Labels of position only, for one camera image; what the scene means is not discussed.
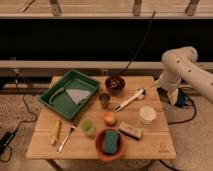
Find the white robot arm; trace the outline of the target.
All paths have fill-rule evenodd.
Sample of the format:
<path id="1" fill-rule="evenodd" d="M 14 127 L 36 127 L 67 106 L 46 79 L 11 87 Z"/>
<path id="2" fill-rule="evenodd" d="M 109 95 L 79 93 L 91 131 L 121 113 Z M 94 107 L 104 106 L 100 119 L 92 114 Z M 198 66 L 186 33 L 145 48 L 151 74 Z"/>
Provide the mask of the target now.
<path id="1" fill-rule="evenodd" d="M 172 105 L 178 100 L 181 80 L 186 81 L 213 103 L 213 74 L 198 67 L 197 58 L 198 53 L 191 46 L 168 50 L 162 55 L 164 69 L 157 80 L 157 85 L 167 92 Z"/>

